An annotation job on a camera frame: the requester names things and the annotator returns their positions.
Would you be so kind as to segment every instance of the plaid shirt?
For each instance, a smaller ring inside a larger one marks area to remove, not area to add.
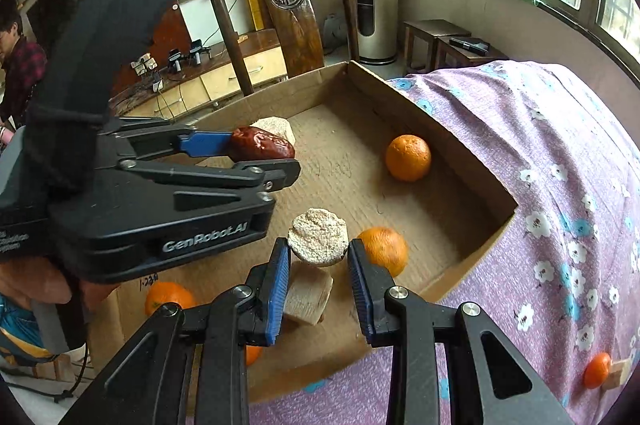
[[[33,86],[44,76],[47,56],[42,47],[20,37],[11,55],[2,68],[4,77],[4,98],[0,104],[0,119],[5,122],[14,117],[15,128],[24,125],[24,112],[33,93]]]

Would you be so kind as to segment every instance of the red date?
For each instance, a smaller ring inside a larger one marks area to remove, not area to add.
[[[237,128],[226,146],[233,161],[295,158],[296,151],[284,138],[259,128]]]

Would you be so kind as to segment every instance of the window sill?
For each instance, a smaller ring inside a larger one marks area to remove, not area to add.
[[[631,81],[636,85],[636,87],[640,89],[640,64],[638,63],[636,63],[635,65],[632,64],[633,66],[633,69],[632,69],[632,67],[627,65],[625,61],[617,55],[617,53],[613,52],[613,50],[611,50],[611,48],[607,46],[600,37],[598,37],[592,31],[588,30],[588,28],[579,24],[574,18],[572,18],[565,12],[562,12],[557,8],[553,8],[549,6],[542,0],[540,4],[537,6],[537,8],[539,8],[540,10],[543,10],[544,12],[547,12],[549,15],[552,15],[556,19],[562,21],[567,26],[569,26],[570,28],[574,29],[575,31],[579,32],[581,35],[589,39],[589,41],[595,44],[605,55],[607,55],[607,57],[609,57],[613,62],[615,62],[616,65],[618,65],[618,67],[620,67],[620,69],[622,69],[626,73],[626,75],[631,79]],[[627,60],[636,62],[635,59],[631,56],[631,54],[628,55]]]

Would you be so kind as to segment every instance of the hand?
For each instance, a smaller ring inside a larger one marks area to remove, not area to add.
[[[80,281],[84,304],[95,311],[117,284]],[[71,290],[65,276],[46,257],[27,257],[0,263],[0,293],[18,306],[31,309],[31,299],[50,304],[66,304]]]

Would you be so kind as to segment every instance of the wooden countertop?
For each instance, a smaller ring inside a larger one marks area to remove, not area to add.
[[[280,46],[276,31],[273,29],[252,31],[245,35],[247,39],[240,43],[243,57],[249,57],[256,53]],[[206,54],[203,54],[202,64],[200,64],[200,66],[188,65],[186,62],[183,63],[180,74],[170,73],[167,69],[161,71],[160,75],[164,83],[162,92],[165,93],[183,82],[188,82],[191,79],[197,78],[204,73],[225,66],[231,62],[223,42],[214,44],[209,54],[213,55],[213,58],[208,58]],[[155,96],[156,94],[151,89],[150,78],[145,78],[143,81],[133,84],[111,98],[109,107],[114,115],[124,116],[133,108],[138,107],[149,98],[154,98]]]

